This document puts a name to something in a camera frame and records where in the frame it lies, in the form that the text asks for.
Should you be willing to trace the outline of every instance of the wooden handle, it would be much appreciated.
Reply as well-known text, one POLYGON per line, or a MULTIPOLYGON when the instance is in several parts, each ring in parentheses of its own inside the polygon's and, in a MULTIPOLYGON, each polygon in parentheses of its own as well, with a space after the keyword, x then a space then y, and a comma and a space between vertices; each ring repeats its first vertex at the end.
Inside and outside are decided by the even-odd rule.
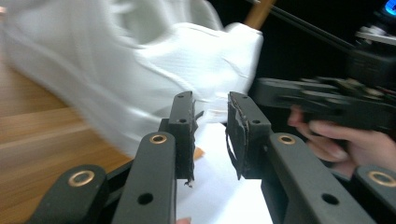
POLYGON ((276 0, 261 0, 247 14, 245 25, 260 30, 276 0))

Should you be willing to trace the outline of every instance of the human hand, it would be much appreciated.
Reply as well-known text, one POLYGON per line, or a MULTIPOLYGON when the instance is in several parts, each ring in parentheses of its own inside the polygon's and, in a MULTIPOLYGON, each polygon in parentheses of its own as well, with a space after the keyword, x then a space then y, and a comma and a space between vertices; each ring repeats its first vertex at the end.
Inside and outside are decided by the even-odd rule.
POLYGON ((185 217, 176 221, 176 224, 191 224, 191 218, 185 217))
POLYGON ((352 176, 357 166, 368 164, 396 172, 396 143, 384 133, 351 129, 324 120, 304 123, 304 113, 297 105, 291 107, 288 124, 308 139, 306 143, 317 157, 335 162, 333 169, 341 174, 352 176), (333 139, 347 140, 346 151, 333 139))

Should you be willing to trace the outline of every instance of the blue light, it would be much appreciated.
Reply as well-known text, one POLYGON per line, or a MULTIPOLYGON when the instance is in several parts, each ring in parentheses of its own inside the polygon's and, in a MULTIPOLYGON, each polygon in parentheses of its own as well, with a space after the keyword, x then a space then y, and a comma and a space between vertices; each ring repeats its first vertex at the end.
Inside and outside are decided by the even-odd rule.
POLYGON ((392 16, 396 16, 396 0, 389 0, 385 4, 385 10, 392 16))

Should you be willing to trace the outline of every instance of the wooden floor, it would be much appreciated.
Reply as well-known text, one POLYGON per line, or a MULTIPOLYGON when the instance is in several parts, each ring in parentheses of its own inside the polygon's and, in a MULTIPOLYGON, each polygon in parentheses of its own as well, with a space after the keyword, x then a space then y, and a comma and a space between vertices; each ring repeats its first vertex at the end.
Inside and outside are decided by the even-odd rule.
POLYGON ((13 70, 0 54, 0 223, 22 223, 64 171, 130 158, 101 139, 76 111, 13 70))

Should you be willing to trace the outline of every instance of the wooden table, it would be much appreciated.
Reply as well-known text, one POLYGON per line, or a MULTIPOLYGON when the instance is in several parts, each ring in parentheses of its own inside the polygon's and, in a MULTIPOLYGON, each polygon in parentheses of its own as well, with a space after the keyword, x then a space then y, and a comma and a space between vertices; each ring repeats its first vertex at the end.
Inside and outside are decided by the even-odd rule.
POLYGON ((26 221, 72 167, 96 164, 110 172, 129 160, 0 53, 0 223, 26 221))

